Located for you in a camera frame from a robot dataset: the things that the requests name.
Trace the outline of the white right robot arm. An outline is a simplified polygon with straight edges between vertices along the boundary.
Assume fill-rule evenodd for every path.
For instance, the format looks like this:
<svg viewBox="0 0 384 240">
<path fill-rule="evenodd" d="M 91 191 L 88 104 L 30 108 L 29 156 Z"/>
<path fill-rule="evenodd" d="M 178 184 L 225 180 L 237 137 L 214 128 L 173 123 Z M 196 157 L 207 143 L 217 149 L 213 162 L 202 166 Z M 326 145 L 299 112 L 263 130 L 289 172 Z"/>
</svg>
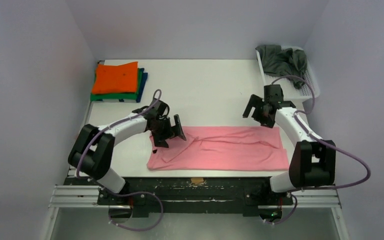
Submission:
<svg viewBox="0 0 384 240">
<path fill-rule="evenodd" d="M 294 145 L 288 170 L 272 176 L 270 184 L 260 191 L 262 200 L 268 204 L 278 200 L 281 193 L 334 185 L 335 144 L 331 140 L 327 145 L 320 143 L 320 136 L 311 131 L 299 113 L 292 101 L 284 100 L 281 86 L 272 84 L 264 86 L 264 97 L 252 94 L 242 114 L 243 118 L 251 117 L 263 127 L 278 125 Z"/>
</svg>

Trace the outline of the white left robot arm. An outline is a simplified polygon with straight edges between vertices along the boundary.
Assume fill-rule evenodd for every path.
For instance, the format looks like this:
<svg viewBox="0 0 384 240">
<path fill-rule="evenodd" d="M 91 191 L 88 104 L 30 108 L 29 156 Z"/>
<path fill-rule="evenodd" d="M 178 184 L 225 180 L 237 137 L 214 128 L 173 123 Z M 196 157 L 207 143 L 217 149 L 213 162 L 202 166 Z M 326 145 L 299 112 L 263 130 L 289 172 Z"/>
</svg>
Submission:
<svg viewBox="0 0 384 240">
<path fill-rule="evenodd" d="M 170 139 L 186 141 L 180 117 L 175 114 L 175 124 L 171 125 L 169 112 L 165 102 L 154 98 L 149 106 L 137 108 L 121 120 L 101 126 L 84 125 L 68 155 L 68 164 L 109 190 L 109 197 L 116 204 L 126 203 L 126 180 L 111 168 L 114 147 L 147 131 L 157 148 L 168 148 Z"/>
</svg>

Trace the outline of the pink t-shirt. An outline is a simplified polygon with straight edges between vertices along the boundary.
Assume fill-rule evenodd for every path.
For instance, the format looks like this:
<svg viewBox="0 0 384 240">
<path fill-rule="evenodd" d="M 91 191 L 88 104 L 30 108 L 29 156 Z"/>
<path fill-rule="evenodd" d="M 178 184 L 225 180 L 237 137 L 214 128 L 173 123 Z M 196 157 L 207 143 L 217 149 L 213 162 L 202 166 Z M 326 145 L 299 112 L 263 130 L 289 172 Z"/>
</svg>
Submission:
<svg viewBox="0 0 384 240">
<path fill-rule="evenodd" d="M 287 150 L 280 129 L 263 126 L 185 126 L 186 139 L 168 139 L 152 147 L 151 171 L 286 171 Z"/>
</svg>

